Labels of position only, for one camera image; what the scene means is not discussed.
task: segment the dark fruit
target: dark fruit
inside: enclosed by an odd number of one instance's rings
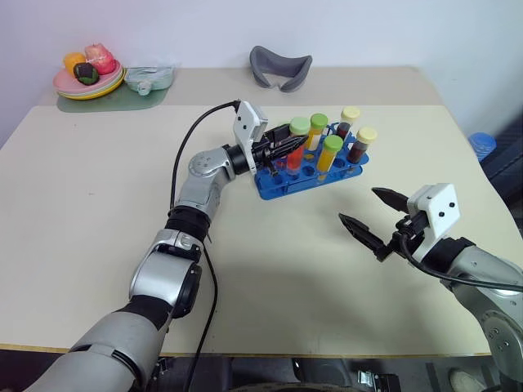
[[[76,79],[86,86],[91,86],[100,79],[96,68],[89,63],[77,63],[74,65],[73,72]]]

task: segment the red liquid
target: red liquid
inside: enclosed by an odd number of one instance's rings
[[[343,140],[345,140],[350,128],[351,126],[348,122],[340,122],[336,128],[336,135],[340,136]]]
[[[363,154],[365,154],[364,149],[355,149],[353,145],[346,159],[350,163],[358,163],[361,160],[361,157],[363,157]]]
[[[300,169],[300,166],[302,165],[304,149],[305,145],[302,145],[299,149],[296,149],[287,155],[287,170],[297,172]]]

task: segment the blue test tube rack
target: blue test tube rack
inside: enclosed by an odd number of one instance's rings
[[[333,131],[334,125],[329,126],[329,131]],[[346,156],[349,154],[349,145],[356,141],[356,138],[349,133],[342,149],[336,154],[333,165],[327,174],[319,173],[316,169],[316,164],[320,158],[321,150],[323,148],[323,141],[326,136],[321,136],[318,149],[316,151],[305,150],[303,154],[302,166],[297,176],[290,176],[285,169],[285,158],[278,159],[274,163],[278,174],[272,176],[269,169],[263,168],[254,176],[254,182],[258,188],[258,192],[264,200],[271,200],[272,198],[281,198],[288,194],[295,194],[310,188],[316,188],[330,184],[332,182],[345,180],[347,178],[359,176],[363,172],[362,165],[369,161],[369,156],[364,154],[361,160],[357,163],[350,163]],[[325,176],[324,180],[320,181],[318,177]]]

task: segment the white wall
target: white wall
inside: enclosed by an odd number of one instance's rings
[[[521,0],[2,0],[0,40],[0,145],[62,56],[91,42],[125,65],[239,67],[254,45],[314,66],[414,65],[467,134],[495,133],[523,104]]]

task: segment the wire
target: wire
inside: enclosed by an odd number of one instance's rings
[[[180,158],[181,153],[183,152],[183,149],[186,147],[187,141],[189,140],[190,136],[194,132],[195,128],[200,124],[204,118],[206,118],[209,114],[212,114],[214,112],[217,112],[218,110],[228,108],[230,106],[237,107],[239,105],[238,100],[232,100],[231,102],[227,102],[226,104],[221,104],[218,106],[215,106],[214,108],[208,110],[194,122],[193,125],[190,126],[189,131],[186,133],[186,137],[183,138],[180,144],[180,148],[178,149],[177,158],[174,161],[174,167],[172,168],[172,181],[171,181],[171,201],[169,203],[169,211],[171,211],[174,208],[174,197],[175,192],[177,188],[177,172],[178,172],[178,165],[180,164]]]
[[[412,254],[410,253],[409,249],[407,248],[407,240],[409,237],[406,234],[403,234],[400,238],[400,249],[401,252],[405,255],[408,261],[416,267],[418,270],[424,272],[425,274],[429,274],[435,278],[448,280],[450,282],[455,283],[461,283],[466,284],[468,286],[474,286],[474,287],[485,287],[485,288],[493,288],[494,290],[508,290],[511,292],[523,292],[523,286],[517,286],[516,284],[505,284],[505,283],[495,283],[495,282],[485,282],[482,280],[473,280],[473,279],[466,279],[466,278],[456,278],[454,276],[450,276],[448,274],[443,274],[441,272],[435,271],[433,269],[427,268],[425,265],[417,261],[413,258]]]
[[[193,125],[190,126],[189,131],[187,131],[186,136],[183,138],[183,141],[180,144],[180,148],[178,149],[177,158],[174,161],[174,167],[172,168],[172,181],[171,181],[171,200],[169,203],[169,213],[174,208],[174,198],[175,193],[177,190],[177,173],[178,173],[178,166],[180,164],[180,158],[181,153],[183,152],[183,149],[186,147],[187,141],[189,140],[190,136],[196,129],[196,127],[209,115],[214,112],[217,112],[218,110],[228,108],[228,107],[234,107],[235,110],[238,110],[240,101],[239,100],[232,100],[231,102],[227,102],[225,104],[221,104],[218,106],[215,106],[214,108],[208,110],[204,114],[198,117],[198,119],[193,123]],[[186,382],[183,385],[183,391],[187,392],[190,388],[190,384],[193,381],[194,377],[194,370],[196,369],[196,365],[198,364],[199,356],[202,352],[203,343],[205,342],[205,338],[207,337],[207,333],[209,330],[209,327],[211,326],[212,317],[214,316],[214,312],[216,311],[216,304],[218,302],[218,281],[216,278],[216,273],[214,272],[214,267],[212,267],[211,258],[209,257],[209,254],[207,252],[207,248],[203,247],[203,253],[205,254],[205,259],[207,260],[207,265],[209,267],[209,271],[211,272],[212,277],[212,284],[214,286],[214,297],[212,299],[212,306],[211,311],[209,312],[209,316],[207,317],[207,322],[205,323],[205,328],[203,329],[202,336],[199,339],[198,348],[196,349],[196,353],[194,354],[194,357],[192,358],[189,366],[189,370],[187,371],[187,377]]]
[[[207,336],[209,327],[211,326],[212,316],[214,316],[214,312],[216,310],[216,304],[218,302],[218,281],[216,278],[216,273],[214,272],[214,268],[212,267],[211,258],[209,257],[206,247],[203,247],[203,253],[205,254],[205,259],[207,260],[207,265],[209,267],[209,271],[211,271],[212,283],[214,285],[214,297],[212,299],[211,311],[209,312],[209,316],[207,317],[207,322],[205,323],[205,328],[203,329],[202,336],[199,339],[198,349],[196,349],[196,353],[194,354],[192,361],[190,361],[189,371],[187,372],[186,383],[183,385],[183,392],[189,391],[190,384],[193,381],[194,370],[196,369],[196,364],[198,363],[199,356],[202,352],[203,343],[205,342],[205,337]]]

